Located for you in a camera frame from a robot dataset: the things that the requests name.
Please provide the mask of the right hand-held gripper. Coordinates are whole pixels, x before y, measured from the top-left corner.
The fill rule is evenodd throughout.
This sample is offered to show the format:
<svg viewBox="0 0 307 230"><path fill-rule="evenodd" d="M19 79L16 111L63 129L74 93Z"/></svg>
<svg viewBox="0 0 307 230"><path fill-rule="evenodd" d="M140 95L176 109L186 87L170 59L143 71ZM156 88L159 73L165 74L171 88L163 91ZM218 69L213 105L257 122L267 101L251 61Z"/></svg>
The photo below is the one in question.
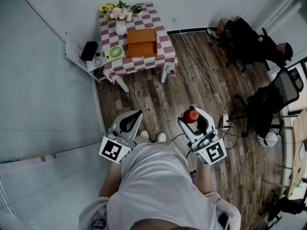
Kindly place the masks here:
<svg viewBox="0 0 307 230"><path fill-rule="evenodd" d="M204 164L212 165L227 156L224 141L218 137L213 118L200 108L194 107L199 117L196 120L197 130L193 131L190 125L178 118L177 122L189 140L188 146L192 153Z"/></svg>

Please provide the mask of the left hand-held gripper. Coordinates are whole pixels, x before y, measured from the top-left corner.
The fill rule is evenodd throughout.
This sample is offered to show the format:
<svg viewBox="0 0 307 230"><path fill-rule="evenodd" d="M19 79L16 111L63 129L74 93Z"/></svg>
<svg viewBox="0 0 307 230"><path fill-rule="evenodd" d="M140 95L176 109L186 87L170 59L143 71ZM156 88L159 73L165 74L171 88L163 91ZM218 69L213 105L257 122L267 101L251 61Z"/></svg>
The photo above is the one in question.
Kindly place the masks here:
<svg viewBox="0 0 307 230"><path fill-rule="evenodd" d="M134 139L143 118L143 111L128 111L119 115L103 137L99 155L117 164L133 151Z"/></svg>

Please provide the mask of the red apple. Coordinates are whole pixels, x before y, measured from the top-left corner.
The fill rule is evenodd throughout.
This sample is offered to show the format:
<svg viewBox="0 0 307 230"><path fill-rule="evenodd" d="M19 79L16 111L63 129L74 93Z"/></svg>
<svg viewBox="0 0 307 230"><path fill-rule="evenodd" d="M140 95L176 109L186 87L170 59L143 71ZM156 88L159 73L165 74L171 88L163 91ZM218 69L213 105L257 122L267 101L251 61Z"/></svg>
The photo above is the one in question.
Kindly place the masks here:
<svg viewBox="0 0 307 230"><path fill-rule="evenodd" d="M188 124L196 122L198 118L199 118L199 112L193 106L191 106L188 110L186 110L183 113L182 117L183 121Z"/></svg>

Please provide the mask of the orange wooden box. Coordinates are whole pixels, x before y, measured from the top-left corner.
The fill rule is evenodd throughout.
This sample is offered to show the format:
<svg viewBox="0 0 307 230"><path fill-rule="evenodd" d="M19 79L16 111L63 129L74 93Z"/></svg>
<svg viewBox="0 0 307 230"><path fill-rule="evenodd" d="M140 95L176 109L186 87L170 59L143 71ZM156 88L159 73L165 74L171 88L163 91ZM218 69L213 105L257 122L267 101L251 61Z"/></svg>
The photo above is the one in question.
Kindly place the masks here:
<svg viewBox="0 0 307 230"><path fill-rule="evenodd" d="M129 58L150 58L157 55L157 36L154 28L128 31Z"/></svg>

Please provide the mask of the person's right forearm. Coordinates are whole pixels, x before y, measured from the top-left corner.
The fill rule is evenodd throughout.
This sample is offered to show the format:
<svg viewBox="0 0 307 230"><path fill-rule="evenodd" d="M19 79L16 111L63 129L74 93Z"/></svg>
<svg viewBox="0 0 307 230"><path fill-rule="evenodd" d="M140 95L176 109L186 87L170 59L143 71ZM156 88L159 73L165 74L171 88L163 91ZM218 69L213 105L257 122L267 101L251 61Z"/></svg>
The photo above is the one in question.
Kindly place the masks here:
<svg viewBox="0 0 307 230"><path fill-rule="evenodd" d="M196 166L195 186L205 196L215 193L211 181L211 167L200 160L197 161Z"/></svg>

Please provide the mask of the black device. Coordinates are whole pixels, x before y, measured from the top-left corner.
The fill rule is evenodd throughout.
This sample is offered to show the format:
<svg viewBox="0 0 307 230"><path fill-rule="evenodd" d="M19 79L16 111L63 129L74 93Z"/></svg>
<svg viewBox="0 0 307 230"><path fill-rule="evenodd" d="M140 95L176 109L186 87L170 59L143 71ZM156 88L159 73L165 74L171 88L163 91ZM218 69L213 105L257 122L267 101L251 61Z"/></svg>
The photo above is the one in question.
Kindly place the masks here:
<svg viewBox="0 0 307 230"><path fill-rule="evenodd" d="M85 47L81 54L82 61L92 61L94 55L96 54L96 50L98 48L98 43L96 41L89 41L85 44Z"/></svg>

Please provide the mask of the white power strip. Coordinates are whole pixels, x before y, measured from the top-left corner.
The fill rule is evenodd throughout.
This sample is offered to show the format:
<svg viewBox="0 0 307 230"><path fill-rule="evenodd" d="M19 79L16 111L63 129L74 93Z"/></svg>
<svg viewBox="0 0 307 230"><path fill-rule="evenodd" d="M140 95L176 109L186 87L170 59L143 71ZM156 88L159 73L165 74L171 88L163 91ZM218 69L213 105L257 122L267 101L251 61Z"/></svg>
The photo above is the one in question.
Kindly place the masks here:
<svg viewBox="0 0 307 230"><path fill-rule="evenodd" d="M221 120L221 124L220 124L220 128L223 131L228 131L229 130L229 115L228 114L223 114L222 116L222 120Z"/></svg>

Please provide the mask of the white helmet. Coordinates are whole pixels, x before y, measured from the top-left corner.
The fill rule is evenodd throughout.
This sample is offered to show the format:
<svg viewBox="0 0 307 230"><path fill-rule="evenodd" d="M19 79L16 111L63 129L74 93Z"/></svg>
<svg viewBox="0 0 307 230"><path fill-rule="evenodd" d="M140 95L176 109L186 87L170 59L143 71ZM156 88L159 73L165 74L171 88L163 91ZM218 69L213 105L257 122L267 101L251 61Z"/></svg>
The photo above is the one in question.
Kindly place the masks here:
<svg viewBox="0 0 307 230"><path fill-rule="evenodd" d="M279 136L277 133L269 131L265 138L256 135L256 140L262 147L273 147L277 144Z"/></svg>

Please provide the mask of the green desk fan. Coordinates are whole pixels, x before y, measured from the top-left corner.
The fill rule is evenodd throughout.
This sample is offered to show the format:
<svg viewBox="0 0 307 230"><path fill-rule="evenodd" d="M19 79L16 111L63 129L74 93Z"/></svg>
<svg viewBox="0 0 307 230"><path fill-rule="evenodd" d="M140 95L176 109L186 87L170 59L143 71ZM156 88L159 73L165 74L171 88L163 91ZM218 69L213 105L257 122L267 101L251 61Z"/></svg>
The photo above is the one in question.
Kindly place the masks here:
<svg viewBox="0 0 307 230"><path fill-rule="evenodd" d="M112 62L114 60L124 58L125 57L125 50L122 45L117 45L114 47L109 48L107 51L104 52L105 61Z"/></svg>

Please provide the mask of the person's grey t-shirt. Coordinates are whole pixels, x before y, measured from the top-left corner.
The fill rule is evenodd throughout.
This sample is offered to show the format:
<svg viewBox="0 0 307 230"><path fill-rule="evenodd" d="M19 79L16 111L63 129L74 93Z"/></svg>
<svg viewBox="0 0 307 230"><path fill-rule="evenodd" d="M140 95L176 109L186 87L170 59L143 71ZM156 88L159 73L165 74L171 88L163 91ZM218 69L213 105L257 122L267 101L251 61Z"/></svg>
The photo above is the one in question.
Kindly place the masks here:
<svg viewBox="0 0 307 230"><path fill-rule="evenodd" d="M240 230L239 210L203 195L173 143L142 143L121 163L121 183L79 216L79 230Z"/></svg>

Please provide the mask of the black swivel chair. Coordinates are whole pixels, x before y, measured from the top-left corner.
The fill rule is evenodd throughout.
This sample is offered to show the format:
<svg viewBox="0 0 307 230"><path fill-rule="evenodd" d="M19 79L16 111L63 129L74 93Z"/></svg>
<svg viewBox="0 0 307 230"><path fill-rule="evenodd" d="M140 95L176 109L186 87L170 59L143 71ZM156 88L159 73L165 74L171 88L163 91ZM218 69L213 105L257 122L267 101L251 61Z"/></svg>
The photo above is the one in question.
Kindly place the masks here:
<svg viewBox="0 0 307 230"><path fill-rule="evenodd" d="M226 29L219 43L220 47L226 48L231 58L226 67L234 59L238 59L243 65L242 72L247 70L246 65L270 60L277 63L283 57L283 54L276 49L276 44L268 35L259 35L250 27L235 26L232 29Z"/></svg>

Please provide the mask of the table with checkered tablecloth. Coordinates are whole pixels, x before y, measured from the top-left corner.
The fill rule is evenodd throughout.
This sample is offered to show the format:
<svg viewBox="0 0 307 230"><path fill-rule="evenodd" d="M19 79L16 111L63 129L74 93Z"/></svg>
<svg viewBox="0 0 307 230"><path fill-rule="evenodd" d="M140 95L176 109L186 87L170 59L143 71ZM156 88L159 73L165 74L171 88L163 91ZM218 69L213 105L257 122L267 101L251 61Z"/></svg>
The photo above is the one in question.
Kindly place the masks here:
<svg viewBox="0 0 307 230"><path fill-rule="evenodd" d="M154 5L152 3L141 3L140 5L143 14L133 16L132 21L126 23L127 31L155 29L157 57L143 57L143 55L137 58L124 57L108 63L104 60L103 75L111 83L115 84L117 82L125 92L129 92L129 89L123 80L124 75L151 68L161 68L161 83L164 83L168 74L171 76L176 75L176 67L178 66L175 50ZM109 48L117 45L123 47L125 45L125 55L128 53L127 34L118 35L115 28L116 22L108 22L107 19L103 18L103 15L100 16L102 55Z"/></svg>

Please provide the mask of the light wooden desk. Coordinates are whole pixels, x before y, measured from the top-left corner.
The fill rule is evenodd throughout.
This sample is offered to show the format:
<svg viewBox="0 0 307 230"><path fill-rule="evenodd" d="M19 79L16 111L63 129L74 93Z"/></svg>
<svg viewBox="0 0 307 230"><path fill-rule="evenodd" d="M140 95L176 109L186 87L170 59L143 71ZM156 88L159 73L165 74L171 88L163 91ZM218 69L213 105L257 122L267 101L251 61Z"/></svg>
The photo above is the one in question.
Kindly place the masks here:
<svg viewBox="0 0 307 230"><path fill-rule="evenodd" d="M285 165L283 194L290 197L303 180L307 169L307 109L285 117Z"/></svg>

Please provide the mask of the pink and white flower bouquet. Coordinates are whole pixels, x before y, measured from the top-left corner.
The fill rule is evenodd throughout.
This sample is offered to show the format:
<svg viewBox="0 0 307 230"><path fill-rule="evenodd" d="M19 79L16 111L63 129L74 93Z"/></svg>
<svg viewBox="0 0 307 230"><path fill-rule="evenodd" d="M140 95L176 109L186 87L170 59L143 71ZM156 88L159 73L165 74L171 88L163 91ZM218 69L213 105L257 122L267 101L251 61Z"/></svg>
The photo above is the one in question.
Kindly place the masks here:
<svg viewBox="0 0 307 230"><path fill-rule="evenodd" d="M115 4L115 6L116 7L113 9L112 13L102 14L104 19L107 21L132 21L133 14L129 5L119 0L118 4Z"/></svg>

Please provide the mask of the small purple flower pot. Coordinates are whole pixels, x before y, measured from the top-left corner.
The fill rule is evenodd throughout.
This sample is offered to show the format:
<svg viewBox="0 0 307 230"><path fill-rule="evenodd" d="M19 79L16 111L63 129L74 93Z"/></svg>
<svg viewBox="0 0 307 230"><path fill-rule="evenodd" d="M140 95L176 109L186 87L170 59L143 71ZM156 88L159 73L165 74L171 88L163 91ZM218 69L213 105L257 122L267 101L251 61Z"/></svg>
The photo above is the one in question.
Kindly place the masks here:
<svg viewBox="0 0 307 230"><path fill-rule="evenodd" d="M143 16L143 7L141 4L135 4L130 7L133 16L142 17Z"/></svg>

